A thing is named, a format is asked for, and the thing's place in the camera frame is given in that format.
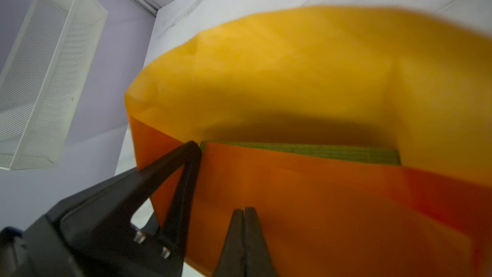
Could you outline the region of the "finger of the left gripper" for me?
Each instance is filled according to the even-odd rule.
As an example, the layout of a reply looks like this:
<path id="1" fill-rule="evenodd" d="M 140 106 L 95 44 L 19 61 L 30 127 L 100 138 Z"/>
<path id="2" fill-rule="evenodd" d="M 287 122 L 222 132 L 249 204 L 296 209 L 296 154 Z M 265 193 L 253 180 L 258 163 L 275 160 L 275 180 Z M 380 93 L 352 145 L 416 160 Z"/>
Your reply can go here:
<path id="1" fill-rule="evenodd" d="M 113 276 L 181 276 L 201 149 L 188 142 L 99 184 L 58 220 L 65 243 Z"/>

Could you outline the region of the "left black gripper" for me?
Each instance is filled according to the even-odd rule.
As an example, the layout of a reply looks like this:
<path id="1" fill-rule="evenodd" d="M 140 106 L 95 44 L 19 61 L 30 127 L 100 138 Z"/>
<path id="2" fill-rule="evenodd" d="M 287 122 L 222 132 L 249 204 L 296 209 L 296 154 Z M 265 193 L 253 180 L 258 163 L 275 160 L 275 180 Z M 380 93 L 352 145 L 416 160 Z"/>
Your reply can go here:
<path id="1" fill-rule="evenodd" d="M 161 186 L 127 171 L 63 199 L 26 231 L 1 232 L 2 276 L 161 276 L 161 246 L 131 224 Z"/>

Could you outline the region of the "yellow orange wrapping paper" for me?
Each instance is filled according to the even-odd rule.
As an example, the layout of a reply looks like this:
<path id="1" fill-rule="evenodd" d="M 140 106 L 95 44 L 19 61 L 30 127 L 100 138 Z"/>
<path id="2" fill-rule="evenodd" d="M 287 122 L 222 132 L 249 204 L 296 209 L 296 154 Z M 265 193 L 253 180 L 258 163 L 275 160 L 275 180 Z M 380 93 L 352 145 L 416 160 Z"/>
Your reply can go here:
<path id="1" fill-rule="evenodd" d="M 279 276 L 491 275 L 491 37 L 403 9 L 319 6 L 202 31 L 125 105 L 138 168 L 188 141 L 397 150 L 389 166 L 206 150 L 187 262 L 211 275 L 254 207 Z"/>

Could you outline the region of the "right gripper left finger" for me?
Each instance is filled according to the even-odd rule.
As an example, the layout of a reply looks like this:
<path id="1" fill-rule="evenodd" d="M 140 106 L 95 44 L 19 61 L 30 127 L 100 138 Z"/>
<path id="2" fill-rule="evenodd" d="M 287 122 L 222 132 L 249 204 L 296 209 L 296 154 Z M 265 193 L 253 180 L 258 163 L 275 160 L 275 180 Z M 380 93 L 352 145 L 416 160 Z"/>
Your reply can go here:
<path id="1" fill-rule="evenodd" d="M 233 212 L 228 233 L 213 276 L 245 276 L 245 247 L 243 243 L 244 213 L 241 209 Z"/>

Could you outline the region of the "green gift box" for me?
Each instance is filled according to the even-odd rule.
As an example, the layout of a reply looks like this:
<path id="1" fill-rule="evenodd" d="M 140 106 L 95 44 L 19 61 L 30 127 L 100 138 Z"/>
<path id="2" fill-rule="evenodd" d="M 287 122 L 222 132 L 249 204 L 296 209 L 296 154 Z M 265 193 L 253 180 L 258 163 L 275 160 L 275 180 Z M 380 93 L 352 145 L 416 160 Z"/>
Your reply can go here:
<path id="1" fill-rule="evenodd" d="M 365 164 L 401 165 L 401 158 L 397 150 L 378 147 L 239 141 L 203 141 L 199 146 L 203 152 L 219 148 L 223 151 L 232 150 L 243 155 L 259 155 L 261 153 L 272 155 L 274 153 L 283 153 Z"/>

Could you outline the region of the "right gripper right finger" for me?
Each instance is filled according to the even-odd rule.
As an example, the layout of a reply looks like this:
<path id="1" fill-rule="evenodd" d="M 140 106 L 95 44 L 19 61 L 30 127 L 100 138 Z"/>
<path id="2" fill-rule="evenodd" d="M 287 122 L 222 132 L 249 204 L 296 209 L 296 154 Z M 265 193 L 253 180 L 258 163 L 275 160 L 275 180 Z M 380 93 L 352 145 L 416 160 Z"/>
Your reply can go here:
<path id="1" fill-rule="evenodd" d="M 278 276 L 268 251 L 256 209 L 246 207 L 243 217 L 245 276 Z"/>

